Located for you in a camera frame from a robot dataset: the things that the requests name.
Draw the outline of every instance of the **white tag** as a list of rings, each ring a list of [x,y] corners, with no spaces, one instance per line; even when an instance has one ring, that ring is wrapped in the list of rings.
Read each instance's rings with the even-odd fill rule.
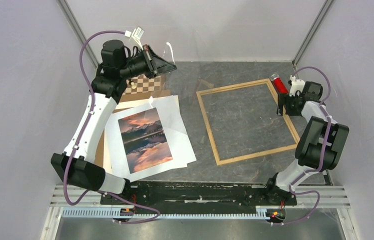
[[[134,29],[132,37],[140,40],[142,38],[144,32],[145,31],[141,27],[138,26],[136,29]]]

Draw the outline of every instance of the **purple-gray wall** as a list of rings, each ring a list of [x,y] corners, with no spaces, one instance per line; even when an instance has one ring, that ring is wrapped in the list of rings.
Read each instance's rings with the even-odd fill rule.
[[[291,61],[324,0],[67,0],[86,36],[141,26],[142,44],[181,61]],[[91,43],[98,59],[102,44]]]
[[[374,0],[335,1],[299,67],[321,68],[331,79],[327,109],[350,127],[333,177],[345,186],[364,240],[374,240]],[[323,82],[304,70],[306,81]]]
[[[87,103],[80,46],[56,1],[0,0],[0,239],[40,237],[59,182],[50,157]]]

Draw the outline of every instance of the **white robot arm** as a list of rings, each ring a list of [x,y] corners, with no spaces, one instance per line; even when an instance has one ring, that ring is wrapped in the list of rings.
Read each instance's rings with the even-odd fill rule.
[[[102,167],[93,163],[105,125],[127,88],[128,80],[142,74],[150,79],[155,78],[174,71],[177,67],[157,56],[146,44],[142,46],[142,50],[137,48],[136,53],[131,56],[130,50],[120,40],[105,42],[101,57],[103,63],[99,65],[96,76],[91,82],[94,106],[91,106],[93,101],[90,95],[72,140],[62,154],[53,154],[51,164],[60,179],[64,181],[65,170],[73,154],[67,174],[68,184],[91,191],[120,194],[128,180],[107,173]]]

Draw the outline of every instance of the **white cable carrier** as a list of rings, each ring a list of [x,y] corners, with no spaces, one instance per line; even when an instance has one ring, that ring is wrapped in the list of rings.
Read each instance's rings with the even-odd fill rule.
[[[118,207],[64,207],[62,217],[68,218],[114,218],[114,219],[148,219],[155,214],[123,213]],[[256,208],[256,213],[236,214],[161,214],[158,219],[256,219],[269,220],[266,208]]]

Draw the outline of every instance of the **gray floor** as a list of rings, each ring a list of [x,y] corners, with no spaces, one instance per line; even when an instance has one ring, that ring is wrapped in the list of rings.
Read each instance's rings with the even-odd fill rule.
[[[287,221],[306,210],[288,209]],[[57,240],[344,240],[336,210],[318,209],[299,224],[270,226],[264,220],[162,219],[119,225],[105,218],[62,218]]]
[[[217,166],[199,107],[197,91],[266,79],[277,72],[287,82],[293,73],[289,62],[177,62],[178,70],[166,76],[165,88],[178,95],[180,112],[197,161],[186,168],[169,170],[147,178],[161,181],[266,183],[294,160],[294,150]],[[294,143],[266,85],[203,96],[203,103],[221,159],[237,157]],[[299,133],[304,118],[291,120]],[[305,184],[324,184],[322,174]]]

